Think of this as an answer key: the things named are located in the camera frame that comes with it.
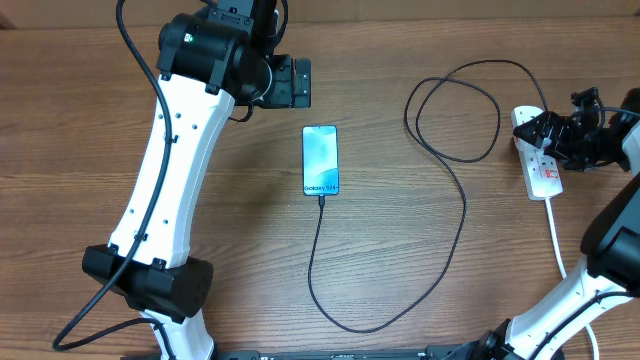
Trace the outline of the blue screen smartphone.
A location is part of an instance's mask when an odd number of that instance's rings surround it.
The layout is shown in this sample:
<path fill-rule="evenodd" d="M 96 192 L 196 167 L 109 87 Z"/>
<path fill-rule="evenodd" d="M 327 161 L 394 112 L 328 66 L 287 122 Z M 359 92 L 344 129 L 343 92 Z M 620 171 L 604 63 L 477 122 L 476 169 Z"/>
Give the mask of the blue screen smartphone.
<path fill-rule="evenodd" d="M 334 196 L 340 193 L 338 132 L 335 125 L 302 129 L 303 193 Z"/>

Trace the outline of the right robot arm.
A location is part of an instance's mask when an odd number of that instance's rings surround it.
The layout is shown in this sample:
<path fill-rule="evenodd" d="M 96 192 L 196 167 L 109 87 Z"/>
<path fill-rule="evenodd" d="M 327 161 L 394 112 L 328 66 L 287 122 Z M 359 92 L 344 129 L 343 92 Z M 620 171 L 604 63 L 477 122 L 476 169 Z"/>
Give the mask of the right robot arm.
<path fill-rule="evenodd" d="M 585 231 L 574 269 L 527 312 L 480 339 L 447 352 L 449 359 L 561 359 L 563 345 L 608 310 L 639 295 L 639 91 L 621 105 L 603 106 L 598 91 L 571 96 L 574 113 L 531 106 L 511 114 L 514 142 L 533 171 L 549 174 L 550 160 L 566 170 L 618 164 L 632 178 Z"/>

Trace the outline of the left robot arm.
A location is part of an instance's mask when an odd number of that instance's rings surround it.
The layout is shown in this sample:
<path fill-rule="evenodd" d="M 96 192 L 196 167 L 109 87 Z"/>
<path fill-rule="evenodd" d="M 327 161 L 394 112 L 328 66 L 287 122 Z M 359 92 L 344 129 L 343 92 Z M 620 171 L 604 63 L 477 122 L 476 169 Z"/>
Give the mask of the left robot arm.
<path fill-rule="evenodd" d="M 161 359 L 212 359 L 202 307 L 212 265 L 190 254 L 192 220 L 214 146 L 236 107 L 307 108 L 311 63 L 279 55 L 284 1 L 208 1 L 158 38 L 155 119 L 125 213 L 83 271 L 152 328 Z"/>

